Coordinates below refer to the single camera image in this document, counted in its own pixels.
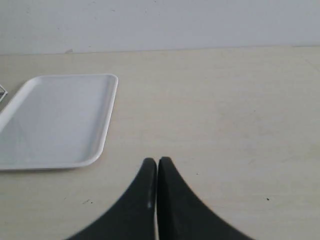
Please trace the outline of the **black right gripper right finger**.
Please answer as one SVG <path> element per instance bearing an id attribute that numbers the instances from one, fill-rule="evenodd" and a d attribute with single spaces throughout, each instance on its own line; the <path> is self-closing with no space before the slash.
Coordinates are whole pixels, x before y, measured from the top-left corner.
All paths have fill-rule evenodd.
<path id="1" fill-rule="evenodd" d="M 251 239 L 197 197 L 170 157 L 162 157 L 158 163 L 157 223 L 160 240 Z"/>

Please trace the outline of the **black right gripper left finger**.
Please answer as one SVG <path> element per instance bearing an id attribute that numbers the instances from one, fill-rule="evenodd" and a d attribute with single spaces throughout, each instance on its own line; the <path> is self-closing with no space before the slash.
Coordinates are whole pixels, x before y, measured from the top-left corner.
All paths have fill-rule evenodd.
<path id="1" fill-rule="evenodd" d="M 70 240 L 154 240 L 157 164 L 145 158 L 132 183 L 102 216 Z"/>

